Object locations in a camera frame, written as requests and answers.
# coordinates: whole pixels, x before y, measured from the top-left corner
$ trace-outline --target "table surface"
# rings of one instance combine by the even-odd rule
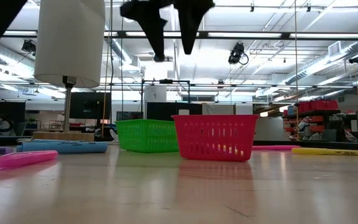
[[[59,155],[0,170],[0,223],[358,223],[358,157]]]

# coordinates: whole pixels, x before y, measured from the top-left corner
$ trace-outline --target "shelf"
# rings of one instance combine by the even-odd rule
[[[307,112],[300,113],[299,117],[301,118],[309,115],[332,115],[340,112],[341,112],[340,110],[315,110],[315,111],[307,111]],[[283,118],[296,118],[296,114],[287,115],[284,116]]]

